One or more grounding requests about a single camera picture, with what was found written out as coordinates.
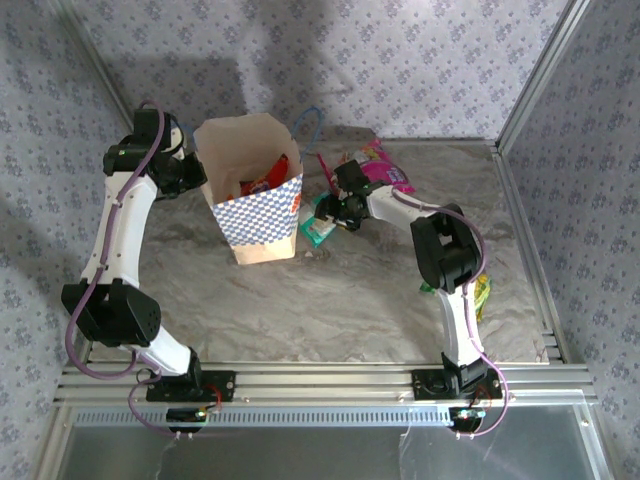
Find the small teal snack packet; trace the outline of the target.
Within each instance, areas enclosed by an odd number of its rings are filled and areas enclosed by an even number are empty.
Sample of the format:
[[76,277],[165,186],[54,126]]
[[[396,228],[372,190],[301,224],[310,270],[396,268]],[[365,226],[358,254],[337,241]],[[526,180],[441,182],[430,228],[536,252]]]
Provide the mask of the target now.
[[299,230],[314,248],[318,248],[336,228],[331,220],[321,220],[315,216],[316,207],[328,196],[328,192],[323,192],[314,197],[311,202],[302,202],[300,206]]

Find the pink snack packet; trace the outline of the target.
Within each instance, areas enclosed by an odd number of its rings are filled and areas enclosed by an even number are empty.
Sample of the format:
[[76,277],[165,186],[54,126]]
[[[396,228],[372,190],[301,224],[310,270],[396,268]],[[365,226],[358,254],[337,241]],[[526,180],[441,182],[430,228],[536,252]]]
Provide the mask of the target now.
[[320,153],[319,165],[329,183],[329,192],[340,199],[356,193],[369,194],[378,187],[391,186],[401,193],[414,193],[405,172],[391,159],[379,139],[344,152],[338,163],[329,166]]

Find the red candy bag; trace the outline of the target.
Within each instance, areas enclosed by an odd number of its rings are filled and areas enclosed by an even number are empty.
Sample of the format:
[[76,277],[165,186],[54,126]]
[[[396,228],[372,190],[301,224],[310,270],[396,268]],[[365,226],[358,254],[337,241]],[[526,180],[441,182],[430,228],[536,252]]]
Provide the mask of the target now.
[[281,186],[287,178],[289,171],[289,158],[282,154],[271,168],[262,176],[254,180],[239,181],[238,186],[232,189],[226,197],[227,201],[240,197],[255,195]]

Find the blue checkered paper bag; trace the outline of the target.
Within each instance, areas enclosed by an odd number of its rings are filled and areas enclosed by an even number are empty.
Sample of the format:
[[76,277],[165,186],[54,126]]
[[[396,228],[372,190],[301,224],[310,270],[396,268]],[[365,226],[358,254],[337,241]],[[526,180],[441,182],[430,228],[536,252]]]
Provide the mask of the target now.
[[[208,119],[195,130],[197,155],[207,176],[200,190],[238,264],[295,255],[303,157],[322,124],[322,111],[312,106],[291,127],[268,113],[255,113]],[[282,154],[289,158],[289,171],[281,186],[226,200],[239,181],[264,175]]]

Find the green yellow snack packet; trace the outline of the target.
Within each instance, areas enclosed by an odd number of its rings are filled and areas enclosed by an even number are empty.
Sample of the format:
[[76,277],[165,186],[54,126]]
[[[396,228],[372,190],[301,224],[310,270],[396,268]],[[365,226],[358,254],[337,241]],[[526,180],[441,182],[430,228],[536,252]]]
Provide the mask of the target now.
[[421,283],[419,290],[438,298],[445,325],[458,323],[466,327],[465,302],[468,303],[470,318],[480,323],[491,293],[491,286],[490,277],[481,274],[471,286],[467,286],[466,293],[464,286],[455,287],[453,292],[449,293],[442,289],[435,289],[426,281]]

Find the grey metal sheet panel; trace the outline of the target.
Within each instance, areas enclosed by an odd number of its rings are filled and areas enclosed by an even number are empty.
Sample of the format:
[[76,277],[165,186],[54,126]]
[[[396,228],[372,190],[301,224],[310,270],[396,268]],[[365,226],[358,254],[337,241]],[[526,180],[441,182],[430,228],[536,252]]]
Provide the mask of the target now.
[[205,427],[175,439],[122,407],[64,407],[32,480],[617,480],[583,402],[511,408],[490,433],[445,427]]

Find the aluminium side rail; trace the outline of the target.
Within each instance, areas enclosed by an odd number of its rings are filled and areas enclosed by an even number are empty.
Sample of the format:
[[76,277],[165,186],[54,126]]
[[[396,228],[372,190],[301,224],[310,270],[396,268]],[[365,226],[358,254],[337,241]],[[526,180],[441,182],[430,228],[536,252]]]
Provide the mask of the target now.
[[534,306],[543,327],[547,356],[551,363],[573,364],[574,359],[571,356],[562,330],[560,318],[513,173],[508,162],[503,159],[498,151],[498,147],[491,145],[490,149],[499,182],[504,191],[506,206],[514,226],[524,272],[532,290]]

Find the aluminium frame post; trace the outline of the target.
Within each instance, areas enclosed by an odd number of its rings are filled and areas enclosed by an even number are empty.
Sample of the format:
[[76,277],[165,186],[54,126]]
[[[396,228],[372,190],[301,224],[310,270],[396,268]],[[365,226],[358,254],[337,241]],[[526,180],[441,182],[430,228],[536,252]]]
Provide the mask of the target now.
[[495,145],[499,154],[506,155],[513,147],[591,3],[592,0],[567,0],[514,108],[496,139]]
[[65,31],[76,48],[80,58],[88,66],[93,81],[111,111],[117,116],[127,131],[133,129],[133,109],[130,102],[118,87],[115,77],[110,73],[107,63],[99,53],[89,30],[72,0],[48,0],[57,23]]

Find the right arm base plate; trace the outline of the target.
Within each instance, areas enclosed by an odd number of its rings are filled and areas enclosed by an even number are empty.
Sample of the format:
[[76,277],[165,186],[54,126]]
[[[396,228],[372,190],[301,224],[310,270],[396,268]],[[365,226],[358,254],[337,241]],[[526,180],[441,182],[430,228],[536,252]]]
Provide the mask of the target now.
[[461,386],[456,375],[445,369],[411,371],[411,387],[416,401],[502,399],[503,391],[497,372],[489,370],[481,378]]

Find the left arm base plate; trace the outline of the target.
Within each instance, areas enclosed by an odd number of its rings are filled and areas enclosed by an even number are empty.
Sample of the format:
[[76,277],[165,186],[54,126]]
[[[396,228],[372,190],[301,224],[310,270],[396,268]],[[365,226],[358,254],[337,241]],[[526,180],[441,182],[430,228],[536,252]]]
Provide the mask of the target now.
[[235,382],[236,373],[232,370],[203,371],[196,377],[189,374],[163,377],[148,387],[146,400],[165,403],[231,402]]

